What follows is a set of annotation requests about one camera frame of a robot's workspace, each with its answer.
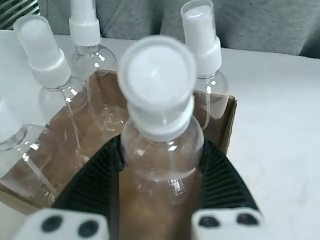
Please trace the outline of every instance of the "clear plastic cap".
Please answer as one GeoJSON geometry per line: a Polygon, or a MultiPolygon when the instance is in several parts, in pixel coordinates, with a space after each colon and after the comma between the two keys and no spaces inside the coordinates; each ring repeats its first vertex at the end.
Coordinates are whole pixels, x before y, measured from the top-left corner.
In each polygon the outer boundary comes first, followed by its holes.
{"type": "Polygon", "coordinates": [[[42,16],[26,15],[13,25],[29,65],[44,69],[55,65],[61,58],[57,42],[48,21],[42,16]]]}
{"type": "Polygon", "coordinates": [[[101,42],[95,0],[70,0],[70,35],[76,46],[90,47],[101,42]]]}
{"type": "Polygon", "coordinates": [[[94,24],[97,21],[95,0],[70,0],[71,21],[78,24],[94,24]]]}
{"type": "Polygon", "coordinates": [[[198,76],[212,75],[222,63],[212,1],[189,1],[181,8],[181,16],[185,44],[195,55],[198,76]]]}
{"type": "Polygon", "coordinates": [[[37,15],[26,15],[13,25],[28,58],[35,79],[47,88],[65,84],[71,70],[64,53],[58,48],[48,21],[37,15]]]}
{"type": "Polygon", "coordinates": [[[13,137],[21,128],[21,121],[8,108],[5,100],[0,97],[0,143],[13,137]]]}
{"type": "Polygon", "coordinates": [[[137,129],[170,141],[188,127],[194,109],[196,63],[189,50],[167,36],[149,36],[121,59],[118,82],[137,129]]]}

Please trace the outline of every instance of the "white plastic block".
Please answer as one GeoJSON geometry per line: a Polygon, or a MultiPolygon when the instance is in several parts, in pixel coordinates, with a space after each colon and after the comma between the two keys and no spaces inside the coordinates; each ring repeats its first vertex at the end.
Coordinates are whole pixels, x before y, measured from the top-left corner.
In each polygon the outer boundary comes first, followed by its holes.
{"type": "Polygon", "coordinates": [[[258,211],[202,209],[192,216],[192,240],[274,240],[258,211]]]}
{"type": "Polygon", "coordinates": [[[30,215],[13,240],[108,240],[107,220],[98,214],[43,209],[30,215]]]}

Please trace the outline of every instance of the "white table surface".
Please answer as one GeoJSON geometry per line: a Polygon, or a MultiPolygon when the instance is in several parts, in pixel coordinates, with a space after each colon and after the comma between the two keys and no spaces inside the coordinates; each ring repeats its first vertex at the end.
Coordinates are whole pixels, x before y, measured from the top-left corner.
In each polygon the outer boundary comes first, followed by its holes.
{"type": "MultiPolygon", "coordinates": [[[[56,37],[70,58],[67,36],[56,37]]],[[[103,39],[117,59],[133,41],[103,39]]],[[[222,72],[238,100],[228,157],[283,240],[320,238],[320,60],[222,50],[222,72]]],[[[44,125],[40,86],[12,31],[0,30],[0,96],[24,123],[44,125]]],[[[0,203],[0,239],[25,216],[0,203]]]]}

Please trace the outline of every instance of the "black hole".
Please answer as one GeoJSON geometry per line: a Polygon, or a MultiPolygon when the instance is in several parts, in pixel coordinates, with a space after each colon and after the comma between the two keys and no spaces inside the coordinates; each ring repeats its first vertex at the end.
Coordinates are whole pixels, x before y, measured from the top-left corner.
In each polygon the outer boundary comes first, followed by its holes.
{"type": "Polygon", "coordinates": [[[48,217],[42,223],[42,226],[41,226],[42,231],[44,231],[45,233],[54,232],[55,230],[60,228],[62,221],[63,221],[63,219],[61,216],[56,215],[56,216],[48,217]]]}
{"type": "Polygon", "coordinates": [[[259,225],[259,221],[248,213],[241,213],[236,218],[236,222],[238,224],[247,225],[247,226],[253,226],[253,225],[259,225]]]}
{"type": "Polygon", "coordinates": [[[203,216],[199,221],[199,225],[205,228],[217,228],[220,223],[213,216],[203,216]]]}
{"type": "Polygon", "coordinates": [[[85,221],[80,225],[78,233],[83,238],[90,238],[97,233],[98,228],[96,221],[85,221]]]}

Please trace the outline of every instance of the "bottle neck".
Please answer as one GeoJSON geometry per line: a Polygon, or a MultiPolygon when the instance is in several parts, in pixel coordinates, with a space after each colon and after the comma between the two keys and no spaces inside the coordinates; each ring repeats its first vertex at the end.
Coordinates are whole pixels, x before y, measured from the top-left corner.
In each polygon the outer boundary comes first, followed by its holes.
{"type": "Polygon", "coordinates": [[[75,51],[79,55],[92,55],[98,52],[100,44],[94,46],[75,46],[75,51]]]}
{"type": "Polygon", "coordinates": [[[27,128],[23,126],[15,135],[10,137],[7,141],[0,143],[0,151],[7,151],[19,145],[25,139],[26,135],[27,128]]]}
{"type": "Polygon", "coordinates": [[[54,86],[54,87],[47,87],[47,86],[43,86],[47,91],[49,92],[56,92],[56,91],[60,91],[61,89],[64,89],[67,85],[69,85],[71,81],[71,77],[68,79],[68,81],[60,86],[54,86]]]}
{"type": "Polygon", "coordinates": [[[199,79],[200,81],[203,81],[205,83],[208,83],[208,82],[212,81],[217,76],[218,72],[219,72],[219,70],[211,75],[208,75],[208,76],[198,76],[197,79],[199,79]]]}

